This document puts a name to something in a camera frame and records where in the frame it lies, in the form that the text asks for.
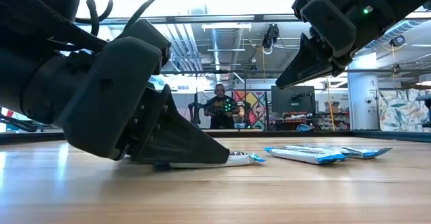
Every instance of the colorful mural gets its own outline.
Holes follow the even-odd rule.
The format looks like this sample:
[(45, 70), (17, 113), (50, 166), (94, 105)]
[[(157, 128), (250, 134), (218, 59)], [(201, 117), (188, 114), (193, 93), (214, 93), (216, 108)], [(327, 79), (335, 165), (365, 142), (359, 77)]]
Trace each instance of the colorful mural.
[(249, 114), (249, 120), (251, 126), (257, 128), (260, 127), (265, 130), (266, 126), (266, 108), (265, 108), (265, 92), (264, 91), (253, 91), (247, 92), (245, 95), (244, 91), (234, 90), (235, 101), (247, 101), (251, 105), (251, 111)]
[(417, 96), (431, 94), (429, 91), (409, 89), (380, 91), (378, 107), (380, 128), (387, 131), (431, 132), (421, 123), (428, 121), (428, 109), (424, 102), (415, 101)]

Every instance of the wooden table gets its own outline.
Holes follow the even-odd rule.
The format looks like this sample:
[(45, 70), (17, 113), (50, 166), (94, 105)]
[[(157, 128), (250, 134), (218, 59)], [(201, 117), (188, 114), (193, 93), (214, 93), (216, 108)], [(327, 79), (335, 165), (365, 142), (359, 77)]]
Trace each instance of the wooden table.
[(261, 129), (202, 129), (205, 133), (251, 133), (251, 132), (261, 132)]
[[(431, 223), (431, 144), (374, 139), (220, 139), (263, 165), (154, 172), (65, 142), (0, 146), (0, 223)], [(264, 146), (394, 147), (327, 166)]]

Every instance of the black robotic arm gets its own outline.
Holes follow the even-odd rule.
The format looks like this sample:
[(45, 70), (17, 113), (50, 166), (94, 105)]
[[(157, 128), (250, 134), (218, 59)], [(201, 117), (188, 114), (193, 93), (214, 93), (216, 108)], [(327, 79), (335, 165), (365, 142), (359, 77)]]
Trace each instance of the black robotic arm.
[(311, 38), (277, 79), (279, 88), (337, 76), (355, 53), (429, 0), (296, 0), (295, 16), (310, 22)]
[[(0, 105), (63, 129), (71, 145), (99, 157), (225, 163), (229, 149), (178, 113), (168, 85), (156, 91), (148, 82), (170, 57), (169, 41), (138, 21), (152, 1), (108, 43), (73, 24), (79, 0), (0, 0)], [(79, 20), (97, 29), (106, 13), (87, 3), (92, 18)]]

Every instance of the person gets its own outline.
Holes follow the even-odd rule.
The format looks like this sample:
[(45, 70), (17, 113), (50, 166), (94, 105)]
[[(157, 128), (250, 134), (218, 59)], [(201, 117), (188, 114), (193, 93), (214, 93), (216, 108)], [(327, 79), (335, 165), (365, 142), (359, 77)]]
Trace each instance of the person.
[(204, 107), (204, 115), (211, 117), (210, 129), (233, 129), (233, 114), (239, 113), (234, 99), (225, 95), (224, 86), (220, 83), (215, 86), (215, 97), (208, 100)]

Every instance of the blue and white wrapper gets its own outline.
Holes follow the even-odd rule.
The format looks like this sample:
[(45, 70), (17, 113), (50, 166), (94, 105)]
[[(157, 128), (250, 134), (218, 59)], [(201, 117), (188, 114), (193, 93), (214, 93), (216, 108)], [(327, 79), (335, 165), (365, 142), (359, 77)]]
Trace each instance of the blue and white wrapper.
[(263, 163), (265, 160), (253, 153), (231, 152), (226, 163), (169, 163), (172, 168), (211, 168), (211, 167), (233, 167), (250, 165), (252, 163)]
[(316, 149), (301, 146), (285, 146), (282, 148), (266, 147), (264, 148), (271, 156), (284, 159), (303, 161), (317, 165), (343, 161), (345, 156), (339, 151), (328, 149)]
[(298, 146), (298, 147), (310, 147), (313, 149), (320, 149), (320, 150), (332, 150), (332, 151), (338, 151), (342, 153), (345, 157), (350, 157), (353, 153), (349, 150), (345, 149), (344, 147), (340, 146), (328, 146), (328, 145), (292, 145), (292, 146)]
[(344, 147), (344, 148), (351, 153), (350, 157), (354, 157), (358, 159), (371, 159), (389, 152), (393, 147), (385, 147), (382, 149), (368, 149), (368, 148), (360, 148), (360, 147)]
[(310, 147), (314, 149), (334, 150), (344, 154), (346, 157), (353, 157), (358, 159), (375, 158), (384, 153), (387, 153), (392, 149), (392, 147), (385, 147), (382, 149), (369, 149), (369, 148), (361, 148), (361, 147), (343, 147), (343, 146), (333, 146), (333, 145), (295, 145), (295, 146)]

